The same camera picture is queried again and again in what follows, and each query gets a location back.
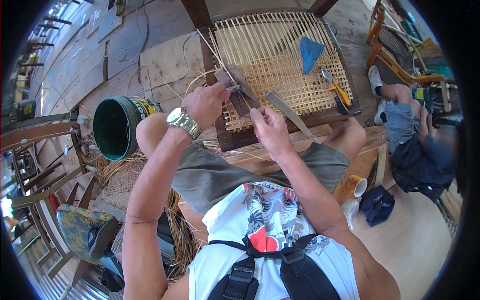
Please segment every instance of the blue sandpaper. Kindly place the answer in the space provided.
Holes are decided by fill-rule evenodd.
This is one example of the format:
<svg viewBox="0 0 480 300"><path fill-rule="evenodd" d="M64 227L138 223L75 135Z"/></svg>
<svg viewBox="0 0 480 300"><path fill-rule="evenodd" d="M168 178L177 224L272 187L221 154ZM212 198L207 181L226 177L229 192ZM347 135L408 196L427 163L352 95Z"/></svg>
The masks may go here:
<svg viewBox="0 0 480 300"><path fill-rule="evenodd" d="M325 45L312 41L302 36L300 40L301 59L303 61L303 74L307 75L313 68L317 58L324 51Z"/></svg>

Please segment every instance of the corrugated metal sheet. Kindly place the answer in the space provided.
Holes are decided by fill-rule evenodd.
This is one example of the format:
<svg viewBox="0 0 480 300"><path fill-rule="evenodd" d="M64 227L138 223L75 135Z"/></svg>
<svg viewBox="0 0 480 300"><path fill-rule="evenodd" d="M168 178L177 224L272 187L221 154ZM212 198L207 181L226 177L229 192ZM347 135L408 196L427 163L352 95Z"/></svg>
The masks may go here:
<svg viewBox="0 0 480 300"><path fill-rule="evenodd" d="M38 230L35 226L32 226L22 235L22 246L27 244L31 238L38 234ZM60 258L58 254L55 254L48 262L41 268L36 262L47 252L47 247L40 239L35 242L29 249L27 249L19 258L20 264L27 274L33 287L44 300L57 300L60 299L62 293L65 291L69 282L75 274L76 264L78 262L77 257L70 259L65 266L57 273L57 275L50 279L47 275L47 271L53 266L53 264ZM79 280L77 285L71 289L67 299L85 299L85 300L106 300L108 296L108 290L101 286L98 278L92 278L87 274Z"/></svg>

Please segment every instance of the rattan weave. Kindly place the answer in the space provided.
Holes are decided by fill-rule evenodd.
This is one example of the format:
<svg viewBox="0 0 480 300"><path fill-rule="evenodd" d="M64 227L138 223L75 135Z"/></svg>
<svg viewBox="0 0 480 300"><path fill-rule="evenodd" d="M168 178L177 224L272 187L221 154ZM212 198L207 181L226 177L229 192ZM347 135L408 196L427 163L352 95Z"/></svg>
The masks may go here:
<svg viewBox="0 0 480 300"><path fill-rule="evenodd" d="M217 57L225 65L237 65L262 106L271 106L280 112L266 98L266 93L274 90L300 116L336 107L320 66L339 79L340 86L353 100L338 53L324 25L313 14L243 15L215 22L214 27ZM302 72L299 46L302 36L325 45L308 75ZM239 132L252 126L250 117L240 118L229 100L223 107L223 116L227 130Z"/></svg>

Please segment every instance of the camouflage cushion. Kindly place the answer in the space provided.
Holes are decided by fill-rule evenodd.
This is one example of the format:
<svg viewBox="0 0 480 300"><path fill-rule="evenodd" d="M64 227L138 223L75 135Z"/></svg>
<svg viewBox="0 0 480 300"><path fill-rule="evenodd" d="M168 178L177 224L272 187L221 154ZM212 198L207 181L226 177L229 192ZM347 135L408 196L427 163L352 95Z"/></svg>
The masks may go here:
<svg viewBox="0 0 480 300"><path fill-rule="evenodd" d="M67 246L79 258L93 264L99 264L99 261L88 254L88 232L92 228L90 221L94 226L102 227L111 219L111 215L69 204L62 204L57 210L57 220Z"/></svg>

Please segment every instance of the white sleeveless shirt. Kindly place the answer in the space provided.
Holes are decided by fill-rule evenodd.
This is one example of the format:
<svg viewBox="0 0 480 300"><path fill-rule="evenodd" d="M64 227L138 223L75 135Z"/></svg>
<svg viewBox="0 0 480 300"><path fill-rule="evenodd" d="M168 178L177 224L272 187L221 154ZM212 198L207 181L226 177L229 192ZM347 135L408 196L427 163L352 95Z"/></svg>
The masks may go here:
<svg viewBox="0 0 480 300"><path fill-rule="evenodd" d="M260 252L280 251L299 237L315 233L295 192L265 181L237 187L213 206L202 221L208 229L208 241L243 244L247 235ZM360 300L352 257L343 245L318 235L305 248L305 254L323 270L341 300ZM188 267L189 300L208 299L233 264L245 258L245 251L224 244L204 246ZM255 259L254 277L259 282L255 300L289 297L280 278L280 263L263 257Z"/></svg>

